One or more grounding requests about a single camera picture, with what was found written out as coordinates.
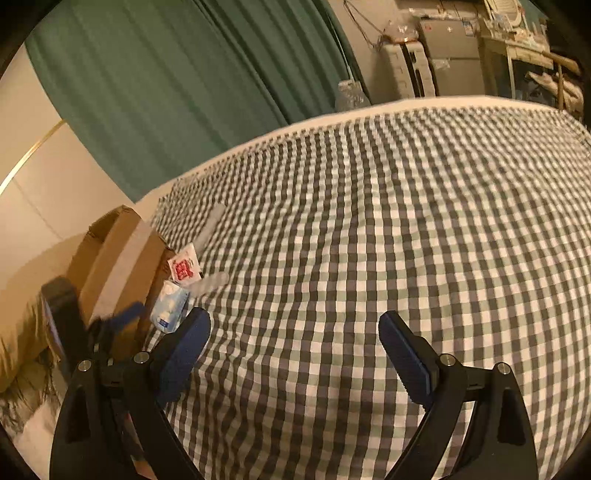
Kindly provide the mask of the clear plastic comb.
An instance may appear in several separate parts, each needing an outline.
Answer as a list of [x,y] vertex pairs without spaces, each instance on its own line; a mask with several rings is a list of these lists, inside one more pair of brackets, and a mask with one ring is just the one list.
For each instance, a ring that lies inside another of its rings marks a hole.
[[221,221],[224,210],[224,204],[215,204],[211,209],[211,213],[209,213],[204,227],[198,233],[197,238],[193,240],[193,247],[197,253],[204,250],[205,245],[207,245],[207,242],[211,239],[218,222]]

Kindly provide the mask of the grey mini fridge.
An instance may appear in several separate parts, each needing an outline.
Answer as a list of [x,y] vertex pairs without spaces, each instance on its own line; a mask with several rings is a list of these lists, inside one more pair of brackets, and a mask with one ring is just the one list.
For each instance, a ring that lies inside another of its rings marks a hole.
[[419,33],[440,96],[486,93],[479,43],[471,21],[422,19]]

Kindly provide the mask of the white red sachet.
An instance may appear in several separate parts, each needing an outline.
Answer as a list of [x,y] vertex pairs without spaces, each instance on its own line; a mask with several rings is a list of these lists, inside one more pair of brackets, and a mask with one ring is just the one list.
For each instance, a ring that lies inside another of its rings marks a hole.
[[193,243],[187,244],[168,260],[171,280],[180,286],[191,285],[201,279],[201,267]]

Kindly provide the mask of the blue cloud tissue pack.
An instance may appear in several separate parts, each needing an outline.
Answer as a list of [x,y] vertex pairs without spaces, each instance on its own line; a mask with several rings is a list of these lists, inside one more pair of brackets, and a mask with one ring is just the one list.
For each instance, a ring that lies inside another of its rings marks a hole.
[[164,334],[173,333],[180,322],[188,298],[187,289],[165,280],[149,315],[153,326]]

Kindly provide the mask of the green white checkered cloth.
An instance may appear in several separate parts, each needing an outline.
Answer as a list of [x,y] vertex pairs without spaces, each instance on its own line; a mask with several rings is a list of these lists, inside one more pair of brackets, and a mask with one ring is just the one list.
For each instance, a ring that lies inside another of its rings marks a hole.
[[590,133],[555,109],[334,117],[242,147],[148,211],[199,256],[211,337],[167,410],[208,479],[380,479],[422,418],[378,337],[394,310],[508,363],[553,477],[590,423]]

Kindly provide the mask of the white dressing table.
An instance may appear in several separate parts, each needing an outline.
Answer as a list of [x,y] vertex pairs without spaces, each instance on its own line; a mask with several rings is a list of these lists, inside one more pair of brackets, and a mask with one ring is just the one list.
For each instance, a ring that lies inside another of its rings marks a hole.
[[576,76],[581,75],[579,64],[570,58],[558,55],[547,47],[539,44],[531,45],[524,41],[511,40],[508,32],[495,29],[491,20],[480,18],[479,22],[479,48],[487,92],[494,96],[499,95],[495,68],[492,55],[499,55],[505,58],[509,76],[511,98],[517,98],[517,89],[514,74],[514,62],[519,61],[547,70],[554,67],[558,71],[557,100],[558,109],[564,110],[565,103],[565,78],[564,70],[568,70]]

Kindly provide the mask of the green curtain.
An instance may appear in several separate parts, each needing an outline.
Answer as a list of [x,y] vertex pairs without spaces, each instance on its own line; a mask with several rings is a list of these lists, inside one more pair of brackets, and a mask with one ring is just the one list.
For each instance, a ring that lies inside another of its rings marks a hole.
[[332,113],[361,80],[325,1],[63,1],[26,50],[54,108],[132,200]]

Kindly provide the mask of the large clear water bottle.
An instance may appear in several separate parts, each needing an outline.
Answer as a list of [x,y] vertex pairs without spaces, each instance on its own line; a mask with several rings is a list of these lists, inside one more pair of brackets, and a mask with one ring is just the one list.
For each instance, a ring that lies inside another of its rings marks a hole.
[[360,81],[344,80],[339,82],[338,93],[335,96],[335,111],[346,112],[372,106],[363,92]]

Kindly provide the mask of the white drawer cabinet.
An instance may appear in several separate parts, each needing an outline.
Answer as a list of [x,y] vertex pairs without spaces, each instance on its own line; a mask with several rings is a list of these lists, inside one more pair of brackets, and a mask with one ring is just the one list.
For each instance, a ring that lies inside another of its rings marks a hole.
[[437,95],[428,57],[421,42],[385,44],[381,54],[399,100]]

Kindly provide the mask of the brown cardboard box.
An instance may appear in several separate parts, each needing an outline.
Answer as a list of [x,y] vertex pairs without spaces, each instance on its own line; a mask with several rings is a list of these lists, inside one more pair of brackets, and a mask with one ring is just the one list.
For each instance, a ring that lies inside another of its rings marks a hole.
[[26,263],[1,291],[1,390],[48,347],[38,299],[44,284],[67,278],[89,324],[135,301],[151,310],[169,278],[173,255],[133,209],[120,206],[91,224],[85,235],[64,240]]

